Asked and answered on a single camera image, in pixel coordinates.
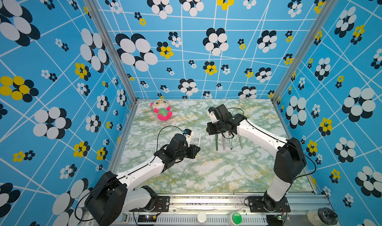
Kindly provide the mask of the dark green pen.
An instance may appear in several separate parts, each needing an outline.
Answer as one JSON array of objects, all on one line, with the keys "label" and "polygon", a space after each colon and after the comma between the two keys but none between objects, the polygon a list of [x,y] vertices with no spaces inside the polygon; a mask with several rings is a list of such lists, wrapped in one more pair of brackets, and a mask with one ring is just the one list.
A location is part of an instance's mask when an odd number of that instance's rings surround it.
[{"label": "dark green pen", "polygon": [[218,147],[219,147],[219,144],[218,144],[218,135],[216,134],[215,135],[215,150],[218,151]]}]

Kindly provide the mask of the light green pen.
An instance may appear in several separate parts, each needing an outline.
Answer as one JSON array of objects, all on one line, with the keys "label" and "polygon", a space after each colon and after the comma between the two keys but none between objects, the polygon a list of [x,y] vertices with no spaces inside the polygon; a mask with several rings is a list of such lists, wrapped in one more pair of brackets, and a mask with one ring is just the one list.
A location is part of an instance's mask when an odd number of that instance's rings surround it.
[{"label": "light green pen", "polygon": [[239,139],[239,144],[240,144],[240,148],[243,149],[243,143],[242,143],[242,138],[240,135],[237,135],[238,136],[238,139]]}]

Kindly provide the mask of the white marker pen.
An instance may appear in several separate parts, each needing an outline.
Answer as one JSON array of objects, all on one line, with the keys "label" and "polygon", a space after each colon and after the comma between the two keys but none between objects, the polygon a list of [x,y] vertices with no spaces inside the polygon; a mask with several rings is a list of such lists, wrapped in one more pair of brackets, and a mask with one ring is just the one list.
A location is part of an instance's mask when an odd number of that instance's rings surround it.
[{"label": "white marker pen", "polygon": [[228,139],[229,139],[229,146],[230,146],[230,149],[232,150],[233,149],[233,145],[232,145],[233,135],[232,135],[231,132],[228,132],[228,134],[229,134],[229,137],[228,137]]}]

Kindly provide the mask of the white pen yellow tip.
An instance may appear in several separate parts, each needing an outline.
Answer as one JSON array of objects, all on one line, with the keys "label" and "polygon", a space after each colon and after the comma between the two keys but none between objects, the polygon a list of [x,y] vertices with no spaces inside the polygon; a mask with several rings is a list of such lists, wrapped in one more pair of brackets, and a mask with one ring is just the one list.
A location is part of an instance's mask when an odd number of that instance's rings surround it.
[{"label": "white pen yellow tip", "polygon": [[200,144],[201,144],[201,132],[199,133],[199,140],[198,140],[198,148],[199,148],[199,151],[197,153],[197,156],[199,156],[199,152],[200,152]]}]

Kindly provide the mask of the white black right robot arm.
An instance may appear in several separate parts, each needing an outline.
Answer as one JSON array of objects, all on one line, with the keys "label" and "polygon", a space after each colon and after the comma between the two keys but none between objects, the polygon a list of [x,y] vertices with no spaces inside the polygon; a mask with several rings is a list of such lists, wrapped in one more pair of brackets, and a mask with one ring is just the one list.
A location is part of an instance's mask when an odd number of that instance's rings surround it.
[{"label": "white black right robot arm", "polygon": [[275,176],[262,200],[266,211],[274,212],[280,207],[280,202],[307,165],[299,140],[272,134],[242,114],[232,115],[224,104],[210,107],[208,113],[211,119],[207,124],[209,135],[229,132],[233,136],[242,136],[274,157]]}]

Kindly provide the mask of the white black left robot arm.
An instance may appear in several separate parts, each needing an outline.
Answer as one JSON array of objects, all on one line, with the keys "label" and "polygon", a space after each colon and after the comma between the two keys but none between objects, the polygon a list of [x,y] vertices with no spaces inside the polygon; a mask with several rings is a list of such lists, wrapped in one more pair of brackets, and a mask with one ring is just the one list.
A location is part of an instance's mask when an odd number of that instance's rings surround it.
[{"label": "white black left robot arm", "polygon": [[118,174],[104,173],[85,200],[85,207],[98,225],[109,226],[120,214],[134,209],[152,209],[157,194],[148,186],[140,189],[137,186],[186,158],[194,159],[201,149],[191,144],[193,135],[190,129],[185,129],[146,162]]}]

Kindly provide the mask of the pink white plush toy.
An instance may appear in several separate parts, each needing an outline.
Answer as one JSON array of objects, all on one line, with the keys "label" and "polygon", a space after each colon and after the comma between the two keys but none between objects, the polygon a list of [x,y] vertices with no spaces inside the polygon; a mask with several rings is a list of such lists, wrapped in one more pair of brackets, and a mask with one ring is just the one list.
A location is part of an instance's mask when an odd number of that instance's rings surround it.
[{"label": "pink white plush toy", "polygon": [[150,104],[151,108],[157,114],[157,118],[161,121],[167,121],[172,117],[171,106],[168,101],[159,99]]}]

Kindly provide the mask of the white round button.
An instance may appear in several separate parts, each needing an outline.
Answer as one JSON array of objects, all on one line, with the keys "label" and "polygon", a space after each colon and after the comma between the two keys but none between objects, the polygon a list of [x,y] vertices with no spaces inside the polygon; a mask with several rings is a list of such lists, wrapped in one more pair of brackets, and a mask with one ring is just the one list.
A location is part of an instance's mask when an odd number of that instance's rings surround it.
[{"label": "white round button", "polygon": [[205,212],[199,212],[197,214],[197,222],[198,224],[204,224],[207,221],[207,215]]}]

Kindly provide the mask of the green push button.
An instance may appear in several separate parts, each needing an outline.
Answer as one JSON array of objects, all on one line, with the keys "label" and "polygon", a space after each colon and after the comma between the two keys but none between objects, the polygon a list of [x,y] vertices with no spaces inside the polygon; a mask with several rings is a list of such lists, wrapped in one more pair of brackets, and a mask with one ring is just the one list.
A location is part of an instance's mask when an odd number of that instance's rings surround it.
[{"label": "green push button", "polygon": [[227,221],[230,226],[239,226],[242,224],[243,218],[240,213],[232,212],[227,216]]}]

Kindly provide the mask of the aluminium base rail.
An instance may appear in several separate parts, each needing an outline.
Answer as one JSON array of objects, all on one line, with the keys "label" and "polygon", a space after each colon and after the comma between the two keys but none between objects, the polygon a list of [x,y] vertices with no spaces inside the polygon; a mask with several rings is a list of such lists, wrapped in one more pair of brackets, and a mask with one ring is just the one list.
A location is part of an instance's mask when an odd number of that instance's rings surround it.
[{"label": "aluminium base rail", "polygon": [[[252,213],[244,204],[250,196],[261,193],[216,194],[159,194],[170,196],[169,212],[146,212],[134,209],[122,213],[113,226],[229,226],[227,216],[232,212],[241,214],[242,226],[309,226],[306,213],[309,210],[332,206],[328,197],[312,192],[288,193],[286,198],[290,213]],[[205,212],[207,221],[198,224],[197,214]]]}]

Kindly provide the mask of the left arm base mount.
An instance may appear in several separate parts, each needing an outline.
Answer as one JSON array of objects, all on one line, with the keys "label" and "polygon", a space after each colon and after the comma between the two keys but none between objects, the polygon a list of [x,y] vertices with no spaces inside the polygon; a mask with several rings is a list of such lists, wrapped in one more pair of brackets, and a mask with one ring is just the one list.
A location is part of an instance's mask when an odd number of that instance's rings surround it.
[{"label": "left arm base mount", "polygon": [[170,196],[159,196],[155,191],[149,186],[142,186],[141,189],[144,193],[149,196],[149,201],[142,208],[143,211],[153,212],[169,212],[170,206]]}]

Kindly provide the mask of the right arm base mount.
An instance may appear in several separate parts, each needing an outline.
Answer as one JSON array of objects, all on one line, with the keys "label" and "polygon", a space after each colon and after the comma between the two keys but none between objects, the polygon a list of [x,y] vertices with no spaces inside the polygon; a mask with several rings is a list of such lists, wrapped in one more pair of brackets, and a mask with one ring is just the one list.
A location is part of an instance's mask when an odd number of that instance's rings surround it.
[{"label": "right arm base mount", "polygon": [[250,208],[252,213],[290,213],[290,206],[286,197],[278,202],[271,198],[262,196],[250,196],[244,200],[244,204]]}]

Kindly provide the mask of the aluminium corner post right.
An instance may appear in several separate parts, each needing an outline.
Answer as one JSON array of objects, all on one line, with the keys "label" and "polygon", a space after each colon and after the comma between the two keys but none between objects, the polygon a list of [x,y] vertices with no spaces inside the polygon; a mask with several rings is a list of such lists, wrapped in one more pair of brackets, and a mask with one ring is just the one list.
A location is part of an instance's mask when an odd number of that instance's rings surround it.
[{"label": "aluminium corner post right", "polygon": [[273,105],[277,105],[277,100],[280,98],[284,90],[287,88],[288,81],[290,80],[292,74],[297,70],[299,64],[303,60],[303,58],[306,56],[308,50],[310,49],[310,46],[312,45],[316,35],[321,30],[323,25],[325,24],[326,20],[330,16],[331,12],[333,11],[334,7],[336,6],[338,0],[327,0],[325,6],[321,10],[321,12],[316,17],[313,25],[311,26],[309,32],[307,33],[306,37],[304,38],[301,46],[299,47],[296,56],[291,64],[291,66],[286,71],[285,75],[283,76],[278,88],[275,91],[275,95],[272,98]]}]

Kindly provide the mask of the aluminium corner post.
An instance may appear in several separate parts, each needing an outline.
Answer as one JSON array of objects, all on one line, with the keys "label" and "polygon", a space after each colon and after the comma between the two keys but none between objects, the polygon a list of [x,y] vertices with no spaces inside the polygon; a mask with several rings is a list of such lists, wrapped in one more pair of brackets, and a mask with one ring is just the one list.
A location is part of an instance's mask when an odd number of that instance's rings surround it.
[{"label": "aluminium corner post", "polygon": [[105,44],[105,47],[108,51],[108,54],[113,61],[113,64],[115,65],[116,71],[124,84],[127,93],[132,101],[132,104],[135,105],[137,104],[137,96],[133,90],[132,85],[130,84],[128,78],[127,78],[127,73],[122,65],[122,62],[117,54],[117,50],[113,46],[113,42],[111,39],[111,36],[109,35],[106,25],[103,21],[103,18],[101,16],[101,12],[98,10],[96,1],[95,0],[84,0],[87,8],[90,10],[93,18],[93,22],[95,23],[95,26],[101,35],[101,38]]},{"label": "aluminium corner post", "polygon": [[334,7],[336,6],[338,0],[327,0],[325,6],[321,10],[321,12],[316,17],[313,25],[311,26],[309,32],[307,33],[306,37],[304,38],[301,46],[299,47],[296,56],[291,64],[291,66],[286,71],[285,75],[283,76],[278,88],[275,91],[275,95],[272,98],[273,105],[277,105],[277,100],[280,98],[284,90],[287,88],[288,81],[290,80],[292,74],[297,70],[299,64],[303,60],[303,58],[306,56],[308,50],[310,49],[310,46],[312,45],[316,35],[321,30],[323,25],[325,24],[326,20],[330,16],[331,12],[333,11]]}]

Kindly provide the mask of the aluminium corner post left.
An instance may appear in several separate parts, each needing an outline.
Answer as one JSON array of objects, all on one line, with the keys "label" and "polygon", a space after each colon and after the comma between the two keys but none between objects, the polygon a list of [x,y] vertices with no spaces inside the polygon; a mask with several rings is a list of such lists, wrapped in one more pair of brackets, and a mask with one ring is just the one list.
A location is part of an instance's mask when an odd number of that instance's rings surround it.
[{"label": "aluminium corner post left", "polygon": [[87,8],[90,10],[93,18],[93,22],[95,23],[95,26],[101,35],[101,38],[105,44],[105,47],[108,51],[108,54],[113,61],[113,64],[115,65],[116,71],[124,84],[127,93],[132,101],[132,104],[135,105],[137,104],[137,96],[133,90],[132,85],[130,84],[128,78],[127,78],[127,73],[122,65],[122,62],[117,54],[117,50],[113,46],[113,42],[111,39],[111,36],[109,35],[106,25],[103,21],[103,18],[101,16],[101,12],[98,10],[96,1],[95,0],[84,0]]}]

